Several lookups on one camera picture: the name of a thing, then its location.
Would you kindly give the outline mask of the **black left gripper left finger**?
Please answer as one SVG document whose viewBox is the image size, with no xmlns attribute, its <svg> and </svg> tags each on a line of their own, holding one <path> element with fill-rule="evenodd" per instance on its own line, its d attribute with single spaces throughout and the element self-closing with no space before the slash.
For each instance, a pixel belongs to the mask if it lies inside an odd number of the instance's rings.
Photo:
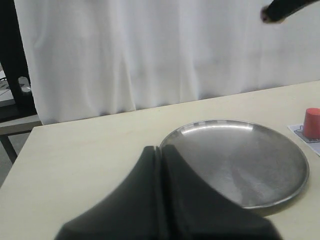
<svg viewBox="0 0 320 240">
<path fill-rule="evenodd" d="M 146 146 L 124 181 L 105 199 L 65 223 L 57 240 L 165 240 L 167 217 L 161 153 Z"/>
</svg>

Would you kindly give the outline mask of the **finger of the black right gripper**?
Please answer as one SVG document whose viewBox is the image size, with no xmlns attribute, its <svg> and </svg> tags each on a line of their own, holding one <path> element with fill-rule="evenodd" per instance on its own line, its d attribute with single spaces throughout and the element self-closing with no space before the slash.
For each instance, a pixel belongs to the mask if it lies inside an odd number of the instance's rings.
<svg viewBox="0 0 320 240">
<path fill-rule="evenodd" d="M 273 0 L 261 9 L 260 19 L 265 24 L 280 23 L 312 3 L 312 0 Z"/>
</svg>

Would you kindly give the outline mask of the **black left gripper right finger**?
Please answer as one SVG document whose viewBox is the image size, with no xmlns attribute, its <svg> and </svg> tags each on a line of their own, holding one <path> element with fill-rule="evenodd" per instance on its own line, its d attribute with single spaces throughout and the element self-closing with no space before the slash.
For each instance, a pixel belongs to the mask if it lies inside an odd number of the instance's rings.
<svg viewBox="0 0 320 240">
<path fill-rule="evenodd" d="M 271 221 L 211 188 L 180 155 L 162 149 L 162 189 L 175 240 L 280 240 Z"/>
</svg>

